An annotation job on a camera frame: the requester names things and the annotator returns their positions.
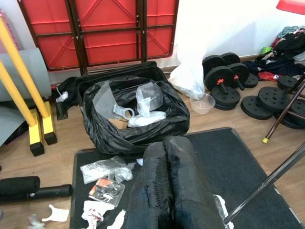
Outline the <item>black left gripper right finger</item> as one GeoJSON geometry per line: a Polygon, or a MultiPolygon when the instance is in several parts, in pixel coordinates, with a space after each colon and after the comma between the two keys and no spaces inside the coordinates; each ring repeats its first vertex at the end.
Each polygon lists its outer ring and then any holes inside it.
{"type": "Polygon", "coordinates": [[[186,137],[164,142],[173,190],[174,229],[223,229],[209,184],[186,137]]]}

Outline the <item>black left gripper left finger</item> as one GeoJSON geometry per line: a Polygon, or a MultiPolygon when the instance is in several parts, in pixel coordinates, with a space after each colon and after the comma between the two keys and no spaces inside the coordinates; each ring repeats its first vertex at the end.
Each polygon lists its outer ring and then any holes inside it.
{"type": "Polygon", "coordinates": [[[125,228],[169,229],[172,202],[165,148],[162,142],[155,142],[143,154],[143,166],[130,193],[125,228]]]}

